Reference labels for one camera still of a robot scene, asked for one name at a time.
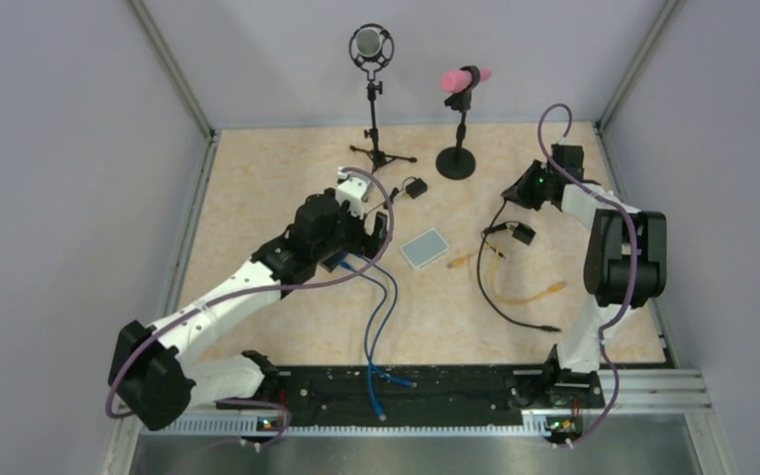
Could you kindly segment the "white network switch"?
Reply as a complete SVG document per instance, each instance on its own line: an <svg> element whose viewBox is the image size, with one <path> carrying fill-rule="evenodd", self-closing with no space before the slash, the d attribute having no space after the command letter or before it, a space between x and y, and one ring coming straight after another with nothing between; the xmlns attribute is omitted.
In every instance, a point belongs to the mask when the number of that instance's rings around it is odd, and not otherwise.
<svg viewBox="0 0 760 475"><path fill-rule="evenodd" d="M435 228L429 229L400 246L413 268L423 268L448 252L449 244Z"/></svg>

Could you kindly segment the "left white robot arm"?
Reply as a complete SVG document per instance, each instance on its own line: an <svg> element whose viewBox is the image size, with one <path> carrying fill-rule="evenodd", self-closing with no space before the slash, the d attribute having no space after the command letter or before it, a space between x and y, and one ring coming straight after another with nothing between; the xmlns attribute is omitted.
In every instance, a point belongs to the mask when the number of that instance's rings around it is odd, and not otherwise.
<svg viewBox="0 0 760 475"><path fill-rule="evenodd" d="M367 258L358 274L374 266L392 241L395 215L391 209L377 212L373 228L366 228L373 191L385 204L392 203L372 173L340 168L334 188L306 198L280 235L211 291L153 322L133 320L123 326L109 370L107 417L135 417L158 430L191 407L221 400L244 399L259 410L271 406L278 384L266 375L260 357L250 352L210 362L200 357L225 333L290 294L343 283L342 278L314 279L318 267L332 268L342 254Z"/></svg>

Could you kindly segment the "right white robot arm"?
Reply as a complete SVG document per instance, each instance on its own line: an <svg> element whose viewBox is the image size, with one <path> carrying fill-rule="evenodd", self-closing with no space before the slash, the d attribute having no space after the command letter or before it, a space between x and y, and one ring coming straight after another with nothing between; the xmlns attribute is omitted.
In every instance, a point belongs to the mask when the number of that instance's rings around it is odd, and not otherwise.
<svg viewBox="0 0 760 475"><path fill-rule="evenodd" d="M590 232L581 316L553 346L531 386L533 396L554 408L573 401L602 404L598 370L605 342L634 310L659 296L667 280L665 215L628 206L585 179L583 159L580 146L555 144L549 161L534 161L502 194L507 202L529 210L549 202Z"/></svg>

